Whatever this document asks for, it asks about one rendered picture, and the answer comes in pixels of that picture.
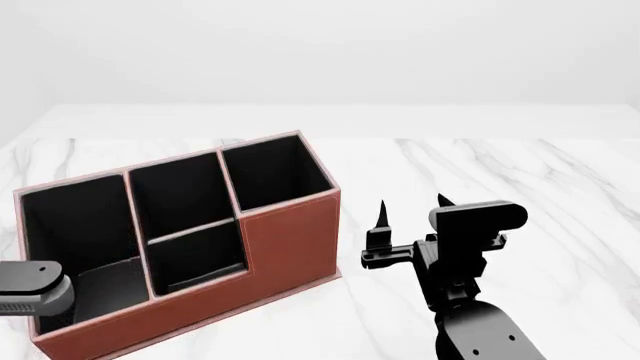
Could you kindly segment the brown leather desk caddy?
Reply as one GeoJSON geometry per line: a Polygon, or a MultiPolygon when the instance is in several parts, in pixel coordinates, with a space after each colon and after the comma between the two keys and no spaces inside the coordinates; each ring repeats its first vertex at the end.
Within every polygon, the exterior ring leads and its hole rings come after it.
{"type": "Polygon", "coordinates": [[[20,260],[74,303],[26,316],[50,360],[113,360],[340,275],[341,190],[298,131],[14,193],[20,260]]]}

